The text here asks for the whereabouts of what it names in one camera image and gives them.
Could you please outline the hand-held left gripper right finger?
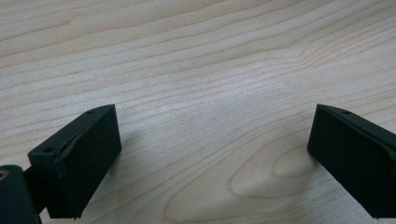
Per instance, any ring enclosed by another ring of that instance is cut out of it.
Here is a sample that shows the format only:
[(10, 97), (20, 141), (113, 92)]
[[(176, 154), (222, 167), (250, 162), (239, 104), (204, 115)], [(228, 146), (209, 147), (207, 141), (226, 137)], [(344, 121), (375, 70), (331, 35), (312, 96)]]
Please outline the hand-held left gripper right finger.
[(396, 134), (350, 111), (318, 105), (307, 145), (374, 218), (396, 218)]

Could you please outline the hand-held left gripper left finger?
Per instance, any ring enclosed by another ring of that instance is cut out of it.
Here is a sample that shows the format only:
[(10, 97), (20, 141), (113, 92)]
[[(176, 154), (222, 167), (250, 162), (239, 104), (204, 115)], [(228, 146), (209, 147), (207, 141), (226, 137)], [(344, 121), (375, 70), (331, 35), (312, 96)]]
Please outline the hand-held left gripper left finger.
[(116, 107), (91, 109), (28, 153), (52, 218), (77, 218), (121, 152)]

